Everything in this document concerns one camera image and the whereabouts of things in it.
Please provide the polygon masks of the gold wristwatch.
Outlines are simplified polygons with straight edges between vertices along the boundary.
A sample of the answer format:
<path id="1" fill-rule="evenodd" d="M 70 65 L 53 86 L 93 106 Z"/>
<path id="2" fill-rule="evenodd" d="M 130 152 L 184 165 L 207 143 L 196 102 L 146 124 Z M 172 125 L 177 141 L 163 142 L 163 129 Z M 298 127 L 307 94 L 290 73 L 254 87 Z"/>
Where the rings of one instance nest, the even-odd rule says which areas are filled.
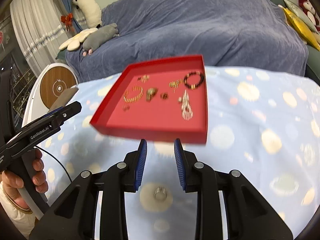
<path id="1" fill-rule="evenodd" d="M 146 91 L 146 101 L 150 102 L 157 94 L 158 88 L 148 88 Z"/>

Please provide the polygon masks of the red shallow cardboard tray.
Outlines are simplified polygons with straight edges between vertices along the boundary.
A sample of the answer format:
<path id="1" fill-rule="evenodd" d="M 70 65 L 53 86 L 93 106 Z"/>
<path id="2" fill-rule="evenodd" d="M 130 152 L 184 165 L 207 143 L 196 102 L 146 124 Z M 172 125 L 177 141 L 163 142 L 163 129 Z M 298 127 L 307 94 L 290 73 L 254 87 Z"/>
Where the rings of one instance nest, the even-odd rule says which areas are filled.
<path id="1" fill-rule="evenodd" d="M 123 94 L 142 86 L 143 97 L 125 103 Z M 158 88 L 146 101 L 148 88 Z M 202 55 L 169 57 L 134 63 L 120 74 L 91 121 L 99 133 L 114 137 L 205 144 L 208 100 Z"/>

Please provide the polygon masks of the round wooden white side table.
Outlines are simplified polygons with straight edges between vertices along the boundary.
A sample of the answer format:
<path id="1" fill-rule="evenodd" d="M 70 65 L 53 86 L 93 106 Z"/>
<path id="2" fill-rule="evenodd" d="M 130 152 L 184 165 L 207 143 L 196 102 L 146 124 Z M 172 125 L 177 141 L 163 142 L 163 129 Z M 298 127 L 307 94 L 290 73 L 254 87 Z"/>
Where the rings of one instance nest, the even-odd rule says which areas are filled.
<path id="1" fill-rule="evenodd" d="M 78 78 L 68 65 L 52 63 L 46 66 L 31 89 L 22 125 L 46 114 L 66 89 L 76 85 Z"/>

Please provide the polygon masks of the white flower plush pillow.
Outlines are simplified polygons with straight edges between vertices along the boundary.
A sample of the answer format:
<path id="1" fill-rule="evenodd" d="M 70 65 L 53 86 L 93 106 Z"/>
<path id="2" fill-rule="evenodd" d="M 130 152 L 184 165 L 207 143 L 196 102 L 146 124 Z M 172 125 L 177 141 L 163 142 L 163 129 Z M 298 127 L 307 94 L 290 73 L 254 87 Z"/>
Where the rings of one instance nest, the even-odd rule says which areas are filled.
<path id="1" fill-rule="evenodd" d="M 82 30 L 80 33 L 76 34 L 72 38 L 69 38 L 67 41 L 63 42 L 59 46 L 59 50 L 62 51 L 64 49 L 67 49 L 68 51 L 75 51 L 80 47 L 80 44 L 82 44 L 85 39 L 91 34 L 96 32 L 97 28 L 90 28 Z"/>

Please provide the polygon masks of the grey plush toy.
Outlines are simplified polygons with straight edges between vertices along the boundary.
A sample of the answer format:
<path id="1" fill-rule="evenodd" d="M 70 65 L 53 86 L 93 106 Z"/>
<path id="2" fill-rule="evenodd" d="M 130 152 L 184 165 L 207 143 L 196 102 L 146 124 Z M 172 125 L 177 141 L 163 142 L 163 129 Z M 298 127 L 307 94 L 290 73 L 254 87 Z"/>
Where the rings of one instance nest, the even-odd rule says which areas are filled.
<path id="1" fill-rule="evenodd" d="M 102 44 L 111 40 L 114 37 L 119 36 L 119 30 L 116 23 L 100 27 L 97 31 L 93 32 L 85 39 L 82 44 L 83 56 L 91 55 Z"/>

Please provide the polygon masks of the red ribbon bow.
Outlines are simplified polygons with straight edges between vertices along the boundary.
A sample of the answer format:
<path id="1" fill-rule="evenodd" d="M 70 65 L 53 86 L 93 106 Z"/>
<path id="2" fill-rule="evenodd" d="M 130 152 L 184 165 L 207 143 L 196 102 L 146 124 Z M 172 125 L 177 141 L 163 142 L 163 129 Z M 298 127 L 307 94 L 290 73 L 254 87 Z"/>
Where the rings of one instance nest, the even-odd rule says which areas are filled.
<path id="1" fill-rule="evenodd" d="M 67 31 L 70 31 L 72 28 L 72 19 L 73 19 L 73 14 L 71 12 L 67 15 L 61 16 L 61 22 L 65 25 L 65 28 Z"/>

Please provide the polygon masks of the planet print blue tablecloth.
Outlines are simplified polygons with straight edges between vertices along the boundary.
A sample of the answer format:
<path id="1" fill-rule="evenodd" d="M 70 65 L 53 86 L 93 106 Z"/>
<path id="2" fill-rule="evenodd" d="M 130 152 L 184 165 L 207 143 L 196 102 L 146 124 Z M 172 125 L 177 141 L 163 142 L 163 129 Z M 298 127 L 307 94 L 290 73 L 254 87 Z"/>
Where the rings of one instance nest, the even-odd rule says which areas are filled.
<path id="1" fill-rule="evenodd" d="M 298 236 L 319 206 L 319 86 L 254 68 L 207 67 L 206 78 L 207 143 L 183 148 L 217 171 L 239 170 Z M 81 112 L 40 144 L 49 203 L 81 171 L 105 171 L 138 148 L 89 124 L 117 79 L 81 83 Z M 129 238 L 193 239 L 196 199 L 180 186 L 173 143 L 149 141 L 142 185 L 125 196 Z"/>

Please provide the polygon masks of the white sheer curtain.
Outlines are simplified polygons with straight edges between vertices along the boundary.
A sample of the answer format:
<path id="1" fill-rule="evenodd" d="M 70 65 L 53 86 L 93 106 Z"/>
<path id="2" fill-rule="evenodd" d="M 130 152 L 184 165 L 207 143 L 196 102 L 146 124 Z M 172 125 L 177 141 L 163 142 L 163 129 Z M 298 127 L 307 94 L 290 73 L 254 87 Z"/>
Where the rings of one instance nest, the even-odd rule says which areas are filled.
<path id="1" fill-rule="evenodd" d="M 59 46 L 73 35 L 61 22 L 64 13 L 60 0 L 12 0 L 10 3 L 18 45 L 36 76 L 55 62 Z"/>

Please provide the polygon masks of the white cow plush toy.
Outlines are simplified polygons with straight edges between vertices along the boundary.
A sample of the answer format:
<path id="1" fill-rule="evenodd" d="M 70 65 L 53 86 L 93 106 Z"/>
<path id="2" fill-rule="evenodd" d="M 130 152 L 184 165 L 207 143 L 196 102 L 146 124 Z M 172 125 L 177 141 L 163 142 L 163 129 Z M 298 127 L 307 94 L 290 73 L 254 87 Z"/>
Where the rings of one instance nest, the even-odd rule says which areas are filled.
<path id="1" fill-rule="evenodd" d="M 101 8 L 95 0 L 72 0 L 77 9 L 80 9 L 89 28 L 100 28 L 102 25 Z"/>

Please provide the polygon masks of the green sofa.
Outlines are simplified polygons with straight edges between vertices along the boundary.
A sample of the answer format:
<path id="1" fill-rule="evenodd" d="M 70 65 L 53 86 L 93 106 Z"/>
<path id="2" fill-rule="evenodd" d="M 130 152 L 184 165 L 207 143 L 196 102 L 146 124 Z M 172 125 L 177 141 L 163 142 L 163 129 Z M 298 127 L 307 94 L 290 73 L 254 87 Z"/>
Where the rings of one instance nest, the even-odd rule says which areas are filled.
<path id="1" fill-rule="evenodd" d="M 286 7 L 286 4 L 283 0 L 271 0 L 276 5 L 282 5 Z M 309 57 L 306 63 L 305 77 L 312 79 L 319 85 L 319 71 L 320 71 L 320 53 L 315 48 L 310 45 L 307 45 L 309 51 Z"/>

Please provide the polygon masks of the blue-grey bed blanket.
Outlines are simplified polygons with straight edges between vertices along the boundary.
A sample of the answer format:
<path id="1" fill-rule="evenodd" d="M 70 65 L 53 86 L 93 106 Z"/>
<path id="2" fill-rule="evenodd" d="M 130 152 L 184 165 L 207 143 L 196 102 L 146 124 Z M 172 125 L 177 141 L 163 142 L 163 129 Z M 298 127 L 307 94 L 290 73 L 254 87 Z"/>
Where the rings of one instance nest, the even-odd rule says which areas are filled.
<path id="1" fill-rule="evenodd" d="M 308 49 L 271 0 L 118 0 L 102 10 L 119 36 L 93 54 L 68 51 L 87 82 L 136 62 L 201 54 L 207 66 L 255 67 L 305 74 Z"/>

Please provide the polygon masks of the yellow satin pillow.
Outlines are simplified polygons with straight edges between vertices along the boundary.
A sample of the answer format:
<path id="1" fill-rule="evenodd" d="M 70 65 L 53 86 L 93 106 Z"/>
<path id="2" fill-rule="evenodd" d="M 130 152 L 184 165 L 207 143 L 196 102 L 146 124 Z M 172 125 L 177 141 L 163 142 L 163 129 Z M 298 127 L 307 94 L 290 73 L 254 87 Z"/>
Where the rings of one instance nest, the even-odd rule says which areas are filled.
<path id="1" fill-rule="evenodd" d="M 293 29 L 295 29 L 298 35 L 308 44 L 312 45 L 313 48 L 319 50 L 319 43 L 317 42 L 309 27 L 289 9 L 283 7 L 282 5 L 278 5 L 278 7 L 283 10 L 286 21 L 289 25 L 291 25 Z"/>

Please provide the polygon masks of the grey patterned pillow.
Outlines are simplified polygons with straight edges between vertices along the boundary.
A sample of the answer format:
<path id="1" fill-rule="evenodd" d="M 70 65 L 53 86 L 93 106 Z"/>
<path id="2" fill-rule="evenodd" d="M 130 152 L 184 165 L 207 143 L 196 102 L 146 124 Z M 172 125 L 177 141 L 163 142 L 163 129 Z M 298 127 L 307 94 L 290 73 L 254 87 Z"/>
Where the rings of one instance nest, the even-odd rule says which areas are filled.
<path id="1" fill-rule="evenodd" d="M 318 33 L 318 30 L 316 29 L 315 25 L 313 22 L 308 18 L 308 16 L 303 12 L 302 9 L 300 9 L 299 6 L 295 5 L 289 0 L 283 0 L 284 3 L 287 5 L 287 7 L 298 17 L 300 18 L 308 27 L 311 31 Z"/>

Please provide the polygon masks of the red monkey plush toy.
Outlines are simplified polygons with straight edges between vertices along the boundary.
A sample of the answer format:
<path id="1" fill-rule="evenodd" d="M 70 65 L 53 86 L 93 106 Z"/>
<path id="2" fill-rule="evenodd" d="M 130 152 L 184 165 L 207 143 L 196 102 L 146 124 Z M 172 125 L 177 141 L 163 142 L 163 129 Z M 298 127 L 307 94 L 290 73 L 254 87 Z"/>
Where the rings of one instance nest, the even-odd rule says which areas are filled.
<path id="1" fill-rule="evenodd" d="M 317 15 L 317 12 L 311 2 L 309 0 L 298 0 L 298 4 L 319 31 L 319 16 Z"/>

